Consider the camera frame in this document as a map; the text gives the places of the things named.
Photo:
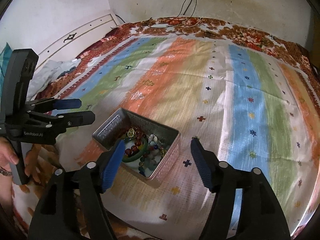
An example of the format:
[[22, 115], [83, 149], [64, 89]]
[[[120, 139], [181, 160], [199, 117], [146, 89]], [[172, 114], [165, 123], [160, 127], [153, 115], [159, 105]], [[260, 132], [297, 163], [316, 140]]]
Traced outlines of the person left hand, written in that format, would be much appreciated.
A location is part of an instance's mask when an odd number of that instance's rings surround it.
[[[41, 145], [33, 144], [25, 158], [24, 172], [27, 176], [32, 176], [37, 183], [40, 183], [40, 179], [36, 170], [36, 165], [41, 148]], [[6, 171], [10, 171], [9, 164], [18, 164], [18, 157], [7, 139], [1, 137], [1, 168], [4, 168]]]

